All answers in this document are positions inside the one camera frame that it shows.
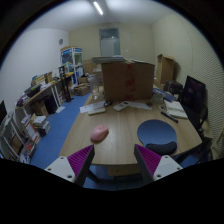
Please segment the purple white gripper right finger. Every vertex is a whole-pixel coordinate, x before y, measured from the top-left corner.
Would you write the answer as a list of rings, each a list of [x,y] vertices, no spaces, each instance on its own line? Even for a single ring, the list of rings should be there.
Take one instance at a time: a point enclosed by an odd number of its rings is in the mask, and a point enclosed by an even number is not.
[[[182,167],[169,155],[160,156],[157,153],[136,144],[134,155],[140,167],[145,185],[160,180],[172,173],[180,171]]]

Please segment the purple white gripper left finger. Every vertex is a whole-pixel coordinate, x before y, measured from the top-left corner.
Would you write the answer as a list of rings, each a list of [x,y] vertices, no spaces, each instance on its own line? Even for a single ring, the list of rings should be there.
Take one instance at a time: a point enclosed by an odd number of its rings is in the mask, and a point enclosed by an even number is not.
[[[94,155],[94,146],[89,145],[68,157],[58,157],[45,170],[69,182],[83,186]]]

